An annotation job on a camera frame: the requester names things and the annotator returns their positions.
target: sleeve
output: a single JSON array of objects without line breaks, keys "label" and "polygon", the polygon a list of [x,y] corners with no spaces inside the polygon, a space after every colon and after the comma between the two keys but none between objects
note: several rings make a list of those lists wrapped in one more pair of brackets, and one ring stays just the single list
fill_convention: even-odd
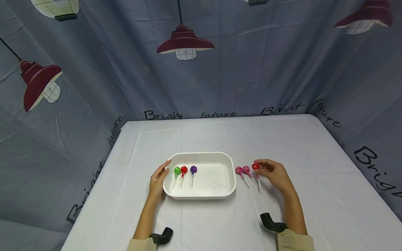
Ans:
[{"label": "sleeve", "polygon": [[315,251],[313,238],[309,235],[297,235],[286,229],[278,234],[279,251]]},{"label": "sleeve", "polygon": [[127,251],[156,251],[156,244],[152,238],[145,240],[131,239]]}]

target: lollipop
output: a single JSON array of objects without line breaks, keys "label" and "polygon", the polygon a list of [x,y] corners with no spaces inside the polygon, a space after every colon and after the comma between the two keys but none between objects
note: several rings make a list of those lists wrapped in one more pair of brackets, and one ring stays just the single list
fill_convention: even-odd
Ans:
[{"label": "lollipop", "polygon": [[173,182],[173,186],[172,189],[174,188],[175,184],[176,184],[176,180],[177,180],[177,176],[180,174],[180,167],[175,167],[174,168],[174,182]]},{"label": "lollipop", "polygon": [[250,179],[254,182],[254,184],[258,187],[257,183],[255,183],[255,181],[252,179],[252,176],[250,174],[250,168],[248,167],[248,165],[243,167],[243,173],[247,174]]},{"label": "lollipop", "polygon": [[242,177],[242,179],[246,183],[247,187],[250,188],[250,186],[248,185],[246,179],[244,178],[243,169],[241,167],[236,167],[235,171],[236,171],[237,174],[240,174],[240,176]]},{"label": "lollipop", "polygon": [[[252,168],[253,170],[255,170],[255,169],[260,169],[260,165],[257,164],[257,163],[253,163],[253,164],[251,165],[251,168]],[[257,174],[257,179],[258,179],[258,189],[260,189],[261,183],[260,183],[260,176],[259,176],[258,174]]]},{"label": "lollipop", "polygon": [[197,167],[195,165],[192,165],[190,168],[190,172],[191,172],[191,188],[193,188],[194,173],[197,172]]},{"label": "lollipop", "polygon": [[183,180],[184,180],[184,175],[187,172],[187,167],[184,165],[181,167],[181,184],[180,184],[180,188],[183,186]]}]

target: green lollipop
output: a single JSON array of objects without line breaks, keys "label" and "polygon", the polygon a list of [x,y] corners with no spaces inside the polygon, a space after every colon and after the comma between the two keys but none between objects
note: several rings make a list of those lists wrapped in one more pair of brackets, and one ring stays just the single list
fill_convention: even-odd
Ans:
[{"label": "green lollipop", "polygon": [[180,167],[175,167],[174,168],[174,182],[173,182],[173,187],[174,188],[175,184],[176,184],[176,180],[177,180],[177,176],[181,173]]}]

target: table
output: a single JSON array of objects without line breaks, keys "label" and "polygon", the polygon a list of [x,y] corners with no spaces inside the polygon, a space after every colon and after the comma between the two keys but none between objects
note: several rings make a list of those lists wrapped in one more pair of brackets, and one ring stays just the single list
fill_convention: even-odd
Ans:
[{"label": "table", "polygon": [[[127,122],[62,251],[125,251],[149,178],[174,153],[222,151],[235,166],[283,163],[300,196],[316,250],[400,250],[402,223],[321,122],[312,115]],[[282,199],[267,179],[261,193],[237,176],[225,200],[164,198],[154,232],[174,230],[162,250],[276,250],[259,215],[282,220]]]}]

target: backdrop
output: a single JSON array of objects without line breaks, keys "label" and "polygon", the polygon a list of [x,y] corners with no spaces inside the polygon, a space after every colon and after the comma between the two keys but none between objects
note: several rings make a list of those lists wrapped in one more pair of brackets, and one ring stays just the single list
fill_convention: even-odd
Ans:
[{"label": "backdrop", "polygon": [[0,247],[59,250],[128,120],[312,113],[402,218],[400,1],[180,11],[0,0]]}]

